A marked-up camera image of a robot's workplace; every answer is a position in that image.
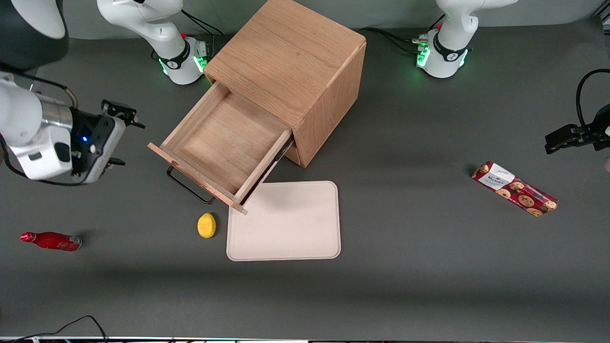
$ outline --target lemon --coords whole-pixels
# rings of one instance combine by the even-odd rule
[[[216,232],[216,220],[211,213],[205,213],[197,221],[197,232],[203,238],[211,238]]]

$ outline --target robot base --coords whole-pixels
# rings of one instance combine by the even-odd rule
[[[200,42],[193,37],[187,37],[185,41],[190,45],[190,54],[180,68],[171,69],[159,61],[163,72],[179,85],[192,84],[197,81],[203,75],[203,68],[207,64],[206,42]]]
[[[420,35],[419,38],[431,42],[437,32],[438,30],[436,29],[430,30],[428,33]],[[424,50],[420,52],[416,66],[424,69],[430,76],[446,79],[453,76],[458,69],[464,65],[464,59],[466,58],[467,53],[468,50],[466,50],[463,55],[456,56],[454,61],[447,62],[443,58],[443,55],[436,51],[433,46],[426,46]]]

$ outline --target red package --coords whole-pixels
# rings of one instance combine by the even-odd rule
[[[472,178],[535,217],[557,208],[556,198],[515,177],[492,161],[480,166]]]

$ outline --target gray table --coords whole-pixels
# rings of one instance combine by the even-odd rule
[[[610,66],[599,20],[481,29],[447,80],[366,36],[354,107],[307,169],[284,159],[268,179],[338,185],[341,254],[249,263],[225,255],[228,208],[196,201],[146,148],[208,83],[172,84],[144,40],[73,41],[39,75],[70,85],[83,110],[130,104],[147,128],[120,142],[126,167],[87,187],[0,168],[0,333],[93,314],[112,336],[609,341],[608,153],[544,152],[545,134],[576,123],[581,77]],[[592,78],[587,120],[608,100],[608,77]],[[467,170],[489,159],[559,198],[558,210],[534,218],[472,181]],[[207,211],[219,227],[210,240],[196,232]],[[24,230],[85,245],[46,251],[20,242]],[[97,334],[84,323],[66,333]]]

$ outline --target wood grain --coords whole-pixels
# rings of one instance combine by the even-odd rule
[[[299,158],[299,152],[296,150],[296,146],[294,143],[290,146],[290,148],[288,148],[288,150],[286,151],[284,156],[287,159],[291,160],[292,162],[296,163],[297,165],[301,165],[301,159]]]
[[[238,203],[233,201],[233,199],[232,199],[233,196],[230,193],[224,192],[220,186],[215,184],[212,180],[210,180],[208,177],[206,177],[205,175],[203,175],[202,173],[197,171],[195,168],[190,166],[188,163],[182,161],[180,157],[175,156],[171,152],[162,150],[161,148],[159,148],[158,146],[156,146],[153,143],[148,143],[148,148],[150,150],[153,150],[156,154],[161,156],[163,159],[165,159],[170,165],[172,165],[179,172],[181,172],[186,177],[191,179],[201,188],[208,191],[215,198],[221,200],[222,202],[226,203],[230,207],[238,210],[239,212],[241,212],[243,214],[248,214],[248,211],[246,211],[243,207],[241,207],[241,205],[239,205]]]
[[[228,92],[229,89],[222,84],[212,84],[210,89],[203,94],[201,99],[197,101],[186,117],[184,117],[176,128],[174,128],[171,134],[167,136],[167,138],[163,141],[163,145],[170,149],[180,145],[182,139],[190,136],[192,131],[199,127],[199,125],[206,119],[207,115],[209,115],[216,108],[218,103],[220,103]]]
[[[236,194],[286,129],[260,107],[228,93],[173,151]]]
[[[254,186],[254,184],[259,180],[259,178],[263,175],[267,167],[273,163],[273,159],[278,155],[279,151],[282,150],[288,139],[292,136],[292,130],[286,129],[275,142],[275,144],[269,149],[269,152],[263,157],[258,166],[254,169],[252,174],[248,177],[248,179],[243,183],[242,187],[235,194],[235,201],[238,203],[242,203],[243,198],[248,194],[250,189]]]
[[[364,41],[294,1],[269,0],[205,73],[296,129]]]
[[[294,130],[300,166],[307,167],[356,101],[365,49],[366,43],[363,43],[355,50],[354,56],[346,61],[344,68],[337,73],[337,77],[328,85],[299,128]]]

